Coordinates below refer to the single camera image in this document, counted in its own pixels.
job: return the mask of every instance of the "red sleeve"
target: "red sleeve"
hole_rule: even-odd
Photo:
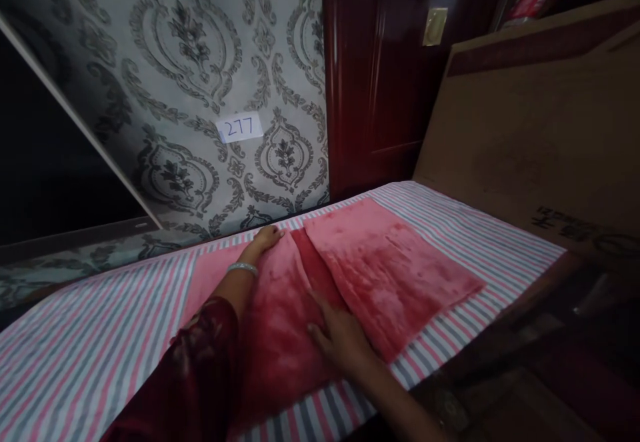
[[[238,319],[211,297],[180,329],[160,364],[102,441],[222,441],[231,415]]]

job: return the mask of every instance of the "cardboard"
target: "cardboard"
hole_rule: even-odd
[[[456,44],[414,180],[640,271],[640,0]]]

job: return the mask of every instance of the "wooden door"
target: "wooden door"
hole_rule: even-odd
[[[323,0],[331,200],[411,177],[452,43],[487,32],[498,0]],[[447,7],[422,47],[430,7]]]

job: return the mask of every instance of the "bed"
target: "bed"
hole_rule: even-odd
[[[460,352],[562,256],[564,249],[416,182],[391,183],[278,223],[372,197],[487,282],[434,318],[390,368],[407,389]],[[177,332],[198,256],[253,238],[249,230],[89,277],[0,334],[0,439],[96,441],[158,364]],[[245,441],[336,441],[375,414],[346,381],[253,427]]]

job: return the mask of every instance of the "silver bracelet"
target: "silver bracelet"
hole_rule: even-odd
[[[258,278],[258,269],[255,268],[255,266],[251,265],[251,264],[247,264],[244,262],[236,262],[231,264],[228,268],[227,268],[227,272],[231,272],[232,270],[236,270],[236,269],[242,269],[242,270],[248,270],[249,272],[251,272],[255,278]]]

